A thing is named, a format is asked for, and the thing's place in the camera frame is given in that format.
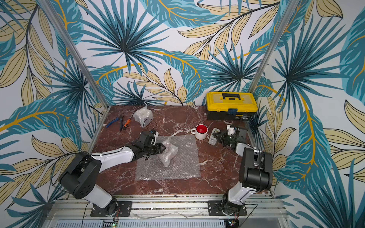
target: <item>screwdriver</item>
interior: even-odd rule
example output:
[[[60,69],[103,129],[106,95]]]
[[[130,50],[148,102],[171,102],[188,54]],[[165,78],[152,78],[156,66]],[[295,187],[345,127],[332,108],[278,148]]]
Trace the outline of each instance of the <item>screwdriver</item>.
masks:
[[[124,124],[124,126],[123,126],[123,129],[124,130],[127,129],[128,125],[131,123],[131,119],[132,119],[133,114],[131,115],[131,117],[129,118],[129,120],[127,120],[127,122]]]

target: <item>bubble wrap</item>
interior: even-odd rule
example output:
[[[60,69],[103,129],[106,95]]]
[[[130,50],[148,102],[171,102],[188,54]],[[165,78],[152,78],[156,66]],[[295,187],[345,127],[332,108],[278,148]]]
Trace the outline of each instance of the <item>bubble wrap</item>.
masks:
[[[164,166],[168,167],[171,159],[177,155],[178,147],[170,143],[170,138],[163,141],[162,145],[164,145],[166,149],[162,152],[162,154],[159,154],[158,157],[161,159]]]
[[[194,135],[159,136],[157,142],[170,138],[170,143],[178,148],[177,155],[165,167],[159,155],[152,155],[147,161],[137,160],[136,181],[187,179],[200,177],[198,150]]]
[[[141,109],[138,109],[134,114],[133,114],[134,119],[139,122],[141,124],[141,127],[145,127],[147,126],[152,120],[146,120],[146,119],[153,119],[153,114],[152,111],[147,109],[147,105],[144,106]]]

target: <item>pliers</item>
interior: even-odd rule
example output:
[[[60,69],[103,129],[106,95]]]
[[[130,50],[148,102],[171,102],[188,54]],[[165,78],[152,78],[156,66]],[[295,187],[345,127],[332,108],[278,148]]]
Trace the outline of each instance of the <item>pliers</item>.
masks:
[[[120,120],[120,127],[119,127],[119,131],[121,131],[123,129],[123,117],[122,115],[120,115],[119,117],[113,119],[112,121],[110,121],[108,124],[107,124],[107,127],[109,127],[110,125],[112,125],[112,123],[115,123],[117,122],[118,120]]]

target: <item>orange screwdriver handle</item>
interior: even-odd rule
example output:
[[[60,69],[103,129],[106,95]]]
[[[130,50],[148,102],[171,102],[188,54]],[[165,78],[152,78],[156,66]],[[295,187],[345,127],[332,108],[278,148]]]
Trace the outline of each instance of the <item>orange screwdriver handle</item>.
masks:
[[[130,123],[131,123],[131,119],[127,120],[127,122],[125,123],[125,125],[123,126],[123,128],[127,128]]]

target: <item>marble tabletop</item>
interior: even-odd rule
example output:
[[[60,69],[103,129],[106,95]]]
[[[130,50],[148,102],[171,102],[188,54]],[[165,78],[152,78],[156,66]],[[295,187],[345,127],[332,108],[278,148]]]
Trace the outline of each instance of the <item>marble tabletop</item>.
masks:
[[[142,106],[112,106],[105,123],[124,115],[126,121],[134,111]],[[225,129],[232,121],[212,121],[206,118],[204,106],[148,106],[156,121],[156,131],[160,136],[191,134],[190,129],[198,124],[208,126],[210,134],[213,128]],[[151,122],[145,127],[150,130]],[[141,125],[132,118],[126,130],[119,131],[119,123],[102,128],[93,152],[105,152],[122,147],[139,137]],[[226,192],[238,181],[241,157],[234,151],[208,144],[208,138],[196,140],[200,162],[201,177],[188,179],[167,179],[154,181],[135,181],[137,161],[123,163],[99,174],[97,184],[114,195],[129,194],[219,194]]]

